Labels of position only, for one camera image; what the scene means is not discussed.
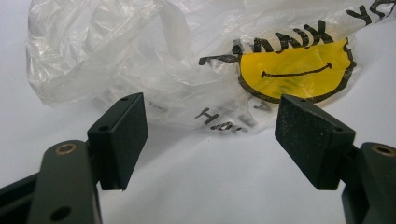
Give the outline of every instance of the white background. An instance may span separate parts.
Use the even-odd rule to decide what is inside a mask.
[[[85,141],[105,112],[95,101],[41,104],[26,78],[29,5],[0,2],[0,188],[38,172],[52,145]],[[344,97],[324,107],[357,132],[358,147],[370,141],[396,147],[395,36],[396,21],[358,31],[359,78]],[[101,191],[100,200],[107,224],[343,224],[343,187],[314,189],[275,140],[274,128],[220,136],[149,125],[128,189]]]

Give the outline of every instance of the white table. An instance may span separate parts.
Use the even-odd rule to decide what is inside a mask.
[[[0,3],[0,187],[38,172],[43,153],[86,140],[105,112],[95,101],[50,108],[26,78],[28,0]],[[357,34],[359,78],[330,114],[357,131],[355,144],[396,147],[396,21]],[[101,191],[104,222],[345,223],[337,191],[317,191],[274,138],[224,137],[149,125],[128,189]]]

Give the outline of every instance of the metal bracket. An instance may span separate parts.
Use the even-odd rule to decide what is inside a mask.
[[[282,95],[275,136],[311,184],[337,189],[348,224],[396,223],[396,149],[353,146],[355,131],[311,102]]]
[[[148,138],[143,93],[117,101],[88,137],[50,147],[38,174],[0,189],[0,223],[102,223],[96,184],[125,190]]]

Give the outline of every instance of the smiley face logo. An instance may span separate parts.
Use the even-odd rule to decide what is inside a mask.
[[[320,102],[347,86],[356,64],[347,39],[310,48],[286,49],[282,52],[242,54],[202,58],[200,64],[217,59],[240,63],[240,85],[253,96],[279,103],[282,94]]]

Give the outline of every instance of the white plastic bag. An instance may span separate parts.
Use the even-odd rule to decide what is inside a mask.
[[[395,2],[33,0],[28,77],[46,105],[92,97],[112,105],[142,91],[149,122],[260,130],[276,115],[280,93],[302,92],[319,102],[344,89],[357,71],[345,38],[366,25],[394,20]],[[325,50],[319,45],[339,41],[346,41],[339,51],[350,62],[342,63],[345,71],[333,86],[317,88],[316,82],[332,81],[306,75],[338,68],[332,63],[316,67],[310,58],[296,60],[313,49],[322,61]],[[283,53],[292,60],[280,57]],[[252,67],[261,76],[241,74],[254,73]],[[269,71],[283,68],[275,75]]]

